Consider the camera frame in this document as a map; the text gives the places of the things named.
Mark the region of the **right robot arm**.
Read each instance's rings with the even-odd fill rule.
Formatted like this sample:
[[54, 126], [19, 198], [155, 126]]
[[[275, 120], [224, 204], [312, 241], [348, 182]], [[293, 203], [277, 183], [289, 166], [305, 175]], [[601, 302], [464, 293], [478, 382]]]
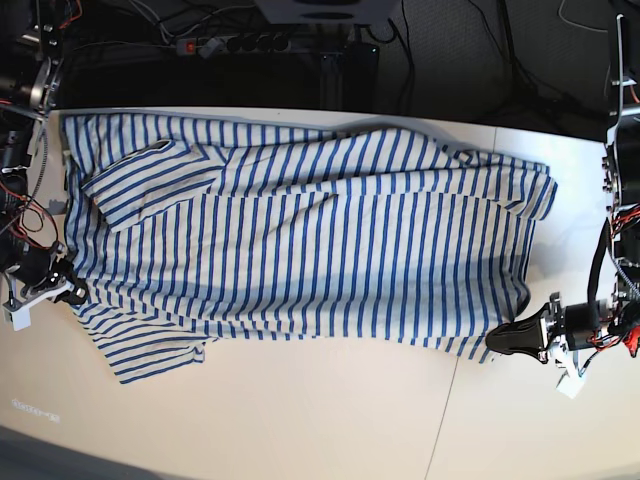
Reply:
[[24, 223], [27, 213], [53, 220], [28, 184], [34, 154], [48, 160], [47, 124], [63, 62], [64, 30], [83, 13], [78, 1], [1, 4], [1, 276], [12, 322], [44, 300], [80, 305], [87, 287], [64, 257], [59, 239], [44, 245]]

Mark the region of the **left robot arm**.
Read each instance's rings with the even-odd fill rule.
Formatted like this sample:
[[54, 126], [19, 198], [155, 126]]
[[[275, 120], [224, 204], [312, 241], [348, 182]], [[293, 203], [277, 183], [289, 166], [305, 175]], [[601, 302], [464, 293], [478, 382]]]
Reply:
[[501, 325], [486, 337], [489, 350], [522, 354], [563, 371], [560, 386], [581, 385], [589, 366], [579, 351], [623, 345], [639, 353], [639, 4], [614, 1], [608, 27], [609, 119], [603, 190], [610, 203], [587, 284], [587, 300], [562, 306], [554, 293], [531, 317]]

